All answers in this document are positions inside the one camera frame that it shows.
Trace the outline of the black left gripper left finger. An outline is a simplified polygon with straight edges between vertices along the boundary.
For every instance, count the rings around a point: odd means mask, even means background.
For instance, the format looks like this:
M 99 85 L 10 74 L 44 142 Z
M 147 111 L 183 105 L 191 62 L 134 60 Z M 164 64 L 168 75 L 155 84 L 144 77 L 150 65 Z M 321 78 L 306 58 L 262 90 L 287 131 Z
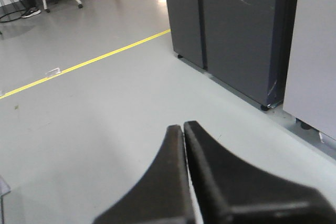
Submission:
M 94 223 L 195 223 L 179 125 L 167 127 L 162 145 L 141 179 Z

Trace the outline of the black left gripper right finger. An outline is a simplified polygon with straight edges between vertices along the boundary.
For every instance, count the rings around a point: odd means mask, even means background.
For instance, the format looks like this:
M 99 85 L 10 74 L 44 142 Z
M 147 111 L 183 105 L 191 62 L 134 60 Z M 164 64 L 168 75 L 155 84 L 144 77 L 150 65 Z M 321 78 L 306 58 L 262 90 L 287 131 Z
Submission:
M 266 172 L 184 123 L 188 165 L 204 223 L 335 223 L 315 188 Z

